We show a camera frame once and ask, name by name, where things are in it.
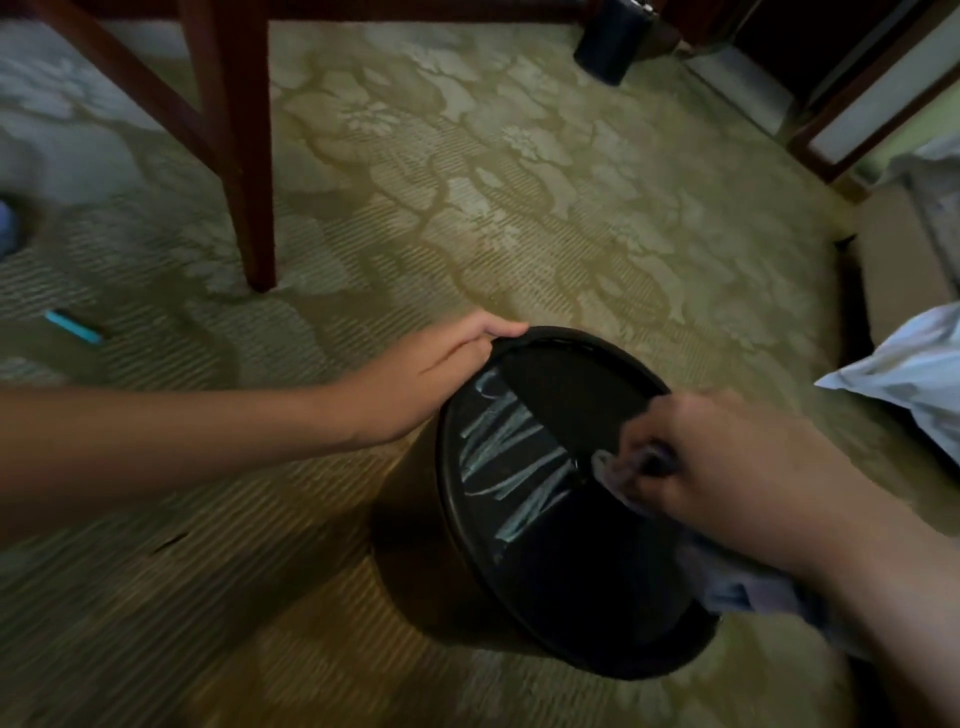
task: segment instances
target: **blue object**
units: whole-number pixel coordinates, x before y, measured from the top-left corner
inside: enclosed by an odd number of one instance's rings
[[[20,225],[16,213],[5,202],[0,202],[0,260],[15,253],[20,247]]]
[[[79,336],[87,344],[103,344],[104,336],[98,331],[94,331],[90,327],[86,327],[83,324],[74,321],[65,313],[60,311],[47,311],[43,314],[43,318],[49,321],[51,324],[56,324],[60,328],[69,331],[74,336]]]

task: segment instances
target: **black trash can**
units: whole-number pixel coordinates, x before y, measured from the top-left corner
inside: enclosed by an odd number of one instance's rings
[[[550,655],[635,680],[690,662],[717,617],[674,564],[677,526],[624,508],[589,473],[620,425],[669,390],[568,328],[493,344],[390,473],[373,551],[400,612],[447,643]]]

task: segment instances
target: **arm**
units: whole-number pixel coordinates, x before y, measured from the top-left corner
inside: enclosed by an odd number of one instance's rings
[[[328,386],[136,393],[0,389],[0,543],[290,460],[394,440],[526,330],[478,311]]]
[[[960,725],[960,553],[800,418],[730,393],[656,398],[620,456],[657,438],[684,470],[642,497],[820,589],[948,724]]]

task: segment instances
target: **floral carpet pattern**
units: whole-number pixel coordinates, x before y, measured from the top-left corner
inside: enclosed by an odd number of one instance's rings
[[[113,30],[195,98],[172,24]],[[804,412],[943,530],[960,498],[839,351],[849,207],[671,59],[619,89],[573,29],[271,28],[280,285],[247,290],[215,177],[49,30],[0,25],[0,378],[134,389],[328,381],[483,305],[584,328],[671,386]],[[42,320],[64,308],[90,347]],[[251,473],[0,552],[0,724],[848,725],[842,661],[791,618],[725,619],[617,683],[444,647],[378,584],[368,505],[408,443]]]

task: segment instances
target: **hand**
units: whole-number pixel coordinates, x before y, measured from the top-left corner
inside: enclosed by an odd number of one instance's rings
[[[641,477],[641,498],[714,541],[801,579],[818,581],[851,544],[871,545],[922,524],[805,419],[747,404],[732,392],[655,398],[620,433],[618,463],[659,439],[683,465]]]
[[[528,326],[483,310],[404,336],[334,387],[352,413],[351,445],[390,442],[423,423],[490,358],[491,338]]]

